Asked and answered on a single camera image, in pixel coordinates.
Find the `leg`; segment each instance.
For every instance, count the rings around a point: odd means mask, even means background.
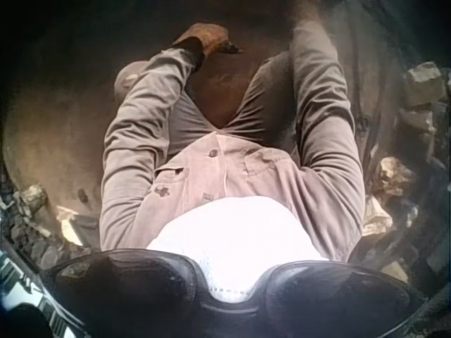
[[[116,102],[121,104],[137,79],[137,74],[146,66],[147,61],[137,61],[122,69],[114,83]],[[201,113],[186,91],[169,115],[169,150],[171,159],[197,139],[217,130]]]
[[[260,67],[224,131],[291,153],[295,147],[295,113],[291,55],[286,51]]]

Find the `hand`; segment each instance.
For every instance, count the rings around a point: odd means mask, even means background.
[[[230,42],[227,29],[220,25],[196,23],[183,33],[174,44],[188,37],[196,37],[201,41],[206,57],[216,52],[229,54],[241,52],[238,47]]]

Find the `stone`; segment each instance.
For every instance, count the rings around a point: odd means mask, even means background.
[[[382,209],[376,197],[368,197],[366,199],[362,236],[383,234],[387,232],[392,225],[392,217]]]
[[[41,258],[39,264],[40,268],[42,270],[47,270],[54,267],[58,263],[60,255],[61,253],[56,247],[49,246]]]
[[[382,207],[393,196],[403,196],[405,189],[416,182],[416,174],[395,157],[385,157],[373,177],[372,194]]]
[[[33,244],[33,249],[31,250],[30,258],[34,262],[38,262],[42,255],[44,254],[44,251],[47,247],[47,243],[43,239],[38,239],[36,243]]]
[[[22,200],[30,209],[32,214],[35,214],[47,201],[47,193],[41,185],[32,185],[21,194]]]
[[[25,234],[25,229],[19,224],[14,225],[11,229],[11,239],[13,242],[19,242],[20,238]]]
[[[417,110],[400,109],[401,120],[423,132],[434,133],[433,112],[429,108],[420,108]]]
[[[14,201],[9,201],[9,202],[7,202],[6,200],[4,201],[3,199],[1,199],[1,196],[0,196],[0,208],[2,208],[3,210],[8,210],[13,204],[14,204]]]
[[[404,74],[404,90],[409,107],[438,101],[445,96],[445,81],[433,61],[422,63]]]

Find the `shirt sleeve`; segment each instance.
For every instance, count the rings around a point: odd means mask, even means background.
[[[297,144],[308,226],[322,252],[346,260],[360,238],[364,183],[347,84],[322,26],[300,22],[291,46],[297,102]]]
[[[101,184],[102,249],[116,248],[128,235],[155,169],[166,162],[168,116],[196,64],[193,54],[181,48],[153,57],[109,126]]]

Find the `person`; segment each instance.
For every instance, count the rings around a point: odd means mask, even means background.
[[[364,183],[347,84],[316,4],[298,6],[290,49],[260,67],[222,130],[186,86],[210,55],[233,49],[224,27],[193,25],[119,73],[121,106],[105,136],[102,250],[187,256],[212,296],[231,303],[275,265],[349,258]]]

